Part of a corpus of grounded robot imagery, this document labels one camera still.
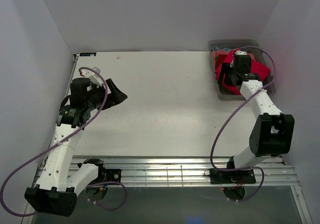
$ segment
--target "cable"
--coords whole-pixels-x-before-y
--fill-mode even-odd
[[[82,125],[79,129],[75,130],[74,132],[72,132],[71,134],[67,135],[65,138],[63,138],[61,141],[59,141],[59,143],[64,143],[66,140],[68,140],[69,138],[73,137],[75,134],[77,134],[78,132],[80,132],[81,130],[83,130],[86,126],[88,126],[98,115],[99,113],[102,111],[106,101],[107,101],[107,96],[108,96],[108,85],[105,81],[105,79],[95,70],[89,68],[89,67],[80,67],[79,68],[79,72],[81,74],[81,70],[89,70],[91,72],[93,72],[94,74],[96,74],[103,82],[104,84],[104,88],[105,88],[105,95],[104,95],[104,99],[103,102],[100,106],[100,108],[98,109],[98,111],[96,112],[96,114],[90,118],[90,120],[88,120],[84,125]],[[9,207],[5,204],[4,201],[4,190],[5,187],[8,183],[8,181],[10,180],[10,178],[17,173],[18,171],[20,171],[22,168],[24,168],[26,165],[32,163],[34,160],[38,159],[39,157],[43,156],[44,154],[50,152],[51,150],[55,149],[56,147],[59,146],[59,143],[54,144],[53,146],[49,147],[48,149],[40,152],[38,155],[36,155],[35,157],[31,158],[30,160],[26,161],[25,163],[23,163],[22,165],[18,166],[16,169],[14,169],[8,176],[7,178],[4,180],[4,182],[2,183],[1,189],[0,189],[0,203],[2,205],[2,207],[11,215],[16,216],[16,217],[30,217],[33,216],[35,214],[37,214],[37,212],[33,212],[33,213],[29,213],[29,214],[20,214],[17,212],[12,211],[11,209],[9,209]]]
[[[92,187],[96,187],[96,186],[100,186],[100,185],[104,185],[104,187],[107,186],[107,185],[119,185],[119,186],[122,186],[122,188],[124,190],[124,199],[121,202],[121,204],[118,205],[117,207],[108,207],[108,206],[103,205],[102,203],[97,202],[97,201],[92,200],[92,199],[89,199],[89,201],[93,202],[94,204],[97,204],[98,206],[100,206],[100,207],[102,207],[102,208],[104,208],[104,209],[106,209],[108,211],[118,210],[119,208],[121,208],[126,203],[128,192],[127,192],[127,189],[126,189],[125,185],[123,185],[121,182],[106,181],[106,182],[101,182],[101,183],[95,183],[95,184],[88,185],[87,188],[92,188]]]
[[[273,76],[275,77],[275,63],[274,63],[274,60],[272,59],[272,57],[266,52],[264,51],[263,49],[257,47],[257,46],[243,46],[241,48],[238,48],[238,50],[241,50],[241,49],[246,49],[246,48],[253,48],[253,49],[257,49],[257,50],[260,50],[261,52],[263,52],[264,54],[266,54],[270,60],[271,60],[271,63],[272,63],[272,67],[273,67]],[[251,99],[253,99],[256,95],[258,95],[262,89],[265,89],[267,87],[269,87],[270,85],[273,84],[275,78],[273,77],[273,79],[266,85],[264,85],[261,89],[257,90],[254,94],[252,94],[246,101],[244,101],[237,109],[235,109],[233,111],[233,113],[228,117],[228,119],[225,121],[225,123],[222,125],[222,127],[220,128],[220,130],[218,131],[215,139],[214,139],[214,142],[212,144],[212,148],[211,148],[211,152],[210,152],[210,162],[211,162],[211,165],[213,166],[214,169],[220,171],[220,172],[235,172],[235,171],[244,171],[244,170],[251,170],[251,169],[259,169],[261,171],[261,174],[262,174],[262,179],[261,179],[261,182],[259,184],[259,186],[257,187],[257,189],[251,194],[249,195],[248,197],[244,198],[244,199],[241,199],[241,200],[237,200],[239,202],[243,202],[243,201],[247,201],[249,199],[251,199],[253,196],[255,196],[257,194],[257,192],[260,190],[260,188],[262,187],[263,183],[264,183],[264,180],[265,180],[265,172],[264,170],[259,167],[259,166],[247,166],[247,167],[241,167],[241,168],[234,168],[234,169],[227,169],[227,168],[218,168],[215,166],[214,164],[214,161],[213,161],[213,158],[214,158],[214,150],[215,150],[215,147],[217,145],[217,142],[218,142],[218,139],[221,135],[221,133],[223,132],[223,130],[225,129],[225,127],[227,126],[227,124],[231,121],[231,119],[235,116],[235,114],[242,108],[244,107],[248,102],[250,102]]]

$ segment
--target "red object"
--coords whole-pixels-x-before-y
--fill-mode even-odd
[[[220,65],[224,62],[224,60],[227,58],[228,55],[225,55],[225,54],[220,54],[218,55],[218,58],[215,62],[215,65],[214,65],[214,69],[217,70],[218,67],[220,67]]]
[[[237,50],[231,50],[229,52],[229,54],[227,55],[227,57],[224,59],[224,63],[231,63],[234,59],[234,52],[236,52]],[[270,73],[270,69],[268,67],[266,67],[265,65],[261,64],[260,62],[255,61],[252,56],[251,57],[251,73],[254,74],[258,74],[261,81],[263,82],[266,77],[268,76],[268,74]],[[215,70],[215,79],[219,79],[219,75],[220,75],[220,71],[221,71],[221,65],[218,66],[218,68]],[[235,86],[227,86],[225,84],[222,84],[227,90],[233,92],[236,95],[241,95],[241,93],[238,91],[238,89]]]

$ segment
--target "red cloth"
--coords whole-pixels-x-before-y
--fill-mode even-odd
[[[236,52],[237,50],[231,50],[227,57],[224,59],[224,63],[231,63],[234,59],[234,52]],[[268,67],[266,67],[265,65],[261,64],[260,62],[255,61],[252,56],[251,57],[251,73],[254,74],[258,74],[261,81],[263,82],[266,77],[268,76],[268,74],[270,73],[270,69]],[[219,79],[219,75],[220,75],[220,71],[221,71],[221,66],[218,66],[218,68],[215,70],[215,79]],[[240,92],[238,91],[238,89],[235,86],[227,86],[225,84],[222,84],[226,89],[228,89],[229,91],[233,92],[236,95],[241,95]]]

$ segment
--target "sticker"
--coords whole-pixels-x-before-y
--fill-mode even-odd
[[[81,52],[80,57],[95,57],[97,55],[96,52]]]

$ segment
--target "white wall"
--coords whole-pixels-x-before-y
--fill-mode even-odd
[[[44,0],[72,53],[199,50],[254,39],[278,0]]]
[[[0,0],[0,183],[17,166],[48,147],[69,80],[72,54],[43,0]],[[37,164],[18,172],[5,189],[14,211]],[[0,223],[20,223],[0,206]]]
[[[320,223],[320,0],[280,0],[258,43],[275,59],[278,107],[295,118],[295,165],[313,223]]]

